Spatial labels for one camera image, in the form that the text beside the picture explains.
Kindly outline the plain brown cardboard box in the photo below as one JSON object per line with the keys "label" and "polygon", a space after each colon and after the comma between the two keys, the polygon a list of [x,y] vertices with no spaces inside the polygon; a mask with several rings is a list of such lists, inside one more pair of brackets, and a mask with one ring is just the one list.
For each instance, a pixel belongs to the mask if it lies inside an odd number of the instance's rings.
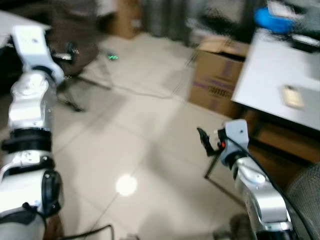
{"label": "plain brown cardboard box", "polygon": [[115,10],[107,30],[109,34],[132,40],[142,32],[143,10],[141,0],[111,0]]}

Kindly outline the printed cardboard box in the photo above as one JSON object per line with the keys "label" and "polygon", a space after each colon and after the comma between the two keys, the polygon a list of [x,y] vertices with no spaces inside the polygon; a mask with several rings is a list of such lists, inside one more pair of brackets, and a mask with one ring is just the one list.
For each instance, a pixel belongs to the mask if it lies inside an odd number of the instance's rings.
{"label": "printed cardboard box", "polygon": [[250,45],[226,36],[208,36],[196,49],[188,101],[230,118],[241,110],[232,101]]}

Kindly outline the small tan card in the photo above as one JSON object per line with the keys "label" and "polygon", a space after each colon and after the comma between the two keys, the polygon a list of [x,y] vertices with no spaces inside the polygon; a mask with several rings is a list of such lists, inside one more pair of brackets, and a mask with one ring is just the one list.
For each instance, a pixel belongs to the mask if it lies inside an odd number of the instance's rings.
{"label": "small tan card", "polygon": [[282,99],[286,106],[292,109],[304,109],[305,103],[302,94],[295,86],[284,85],[281,89]]}

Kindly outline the blue plastic object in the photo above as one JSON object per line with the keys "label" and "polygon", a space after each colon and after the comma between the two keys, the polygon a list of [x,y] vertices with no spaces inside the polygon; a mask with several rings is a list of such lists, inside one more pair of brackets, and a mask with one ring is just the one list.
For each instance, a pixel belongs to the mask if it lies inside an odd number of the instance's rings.
{"label": "blue plastic object", "polygon": [[289,34],[295,25],[295,21],[290,18],[275,16],[270,14],[267,7],[260,7],[254,12],[254,22],[274,34]]}

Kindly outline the white table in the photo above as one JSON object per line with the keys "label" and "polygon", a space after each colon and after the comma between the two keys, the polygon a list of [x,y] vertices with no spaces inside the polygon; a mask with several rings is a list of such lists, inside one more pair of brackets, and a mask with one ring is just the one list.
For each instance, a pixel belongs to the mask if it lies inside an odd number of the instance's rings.
{"label": "white table", "polygon": [[[232,100],[304,126],[320,129],[320,56],[297,50],[264,29],[257,30],[238,78]],[[293,87],[302,108],[286,105],[282,90]]]}

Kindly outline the brown office chair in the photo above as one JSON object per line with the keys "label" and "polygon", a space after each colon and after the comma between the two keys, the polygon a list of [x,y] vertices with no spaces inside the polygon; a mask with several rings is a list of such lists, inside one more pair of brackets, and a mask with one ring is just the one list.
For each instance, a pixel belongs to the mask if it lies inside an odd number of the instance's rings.
{"label": "brown office chair", "polygon": [[106,52],[99,45],[102,34],[99,31],[98,0],[48,0],[50,4],[50,45],[57,54],[66,53],[66,43],[74,42],[79,55],[75,62],[59,64],[64,71],[64,81],[59,93],[64,93],[66,99],[62,105],[68,106],[75,112],[84,112],[86,109],[79,105],[71,92],[71,82],[82,80],[82,73],[92,63],[98,64],[108,85],[103,89],[111,90],[115,85],[112,74],[106,65],[106,58],[101,54]]}

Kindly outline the brown wooden cabinet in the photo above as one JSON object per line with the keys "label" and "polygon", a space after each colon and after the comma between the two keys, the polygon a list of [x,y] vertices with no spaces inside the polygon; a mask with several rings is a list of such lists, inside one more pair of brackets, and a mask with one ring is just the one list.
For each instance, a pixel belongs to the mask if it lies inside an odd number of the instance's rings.
{"label": "brown wooden cabinet", "polygon": [[250,153],[282,189],[286,190],[302,170],[320,162],[318,141],[256,110],[241,110],[237,116],[247,122]]}

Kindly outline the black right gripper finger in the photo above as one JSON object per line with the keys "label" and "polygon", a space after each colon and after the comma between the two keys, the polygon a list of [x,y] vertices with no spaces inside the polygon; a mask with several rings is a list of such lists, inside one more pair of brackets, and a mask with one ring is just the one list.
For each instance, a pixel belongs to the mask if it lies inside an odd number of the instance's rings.
{"label": "black right gripper finger", "polygon": [[205,130],[201,127],[196,128],[199,134],[199,141],[201,142],[203,148],[205,149],[205,153],[208,157],[211,157],[214,155],[214,148],[211,145],[210,142],[210,135],[206,133]]}

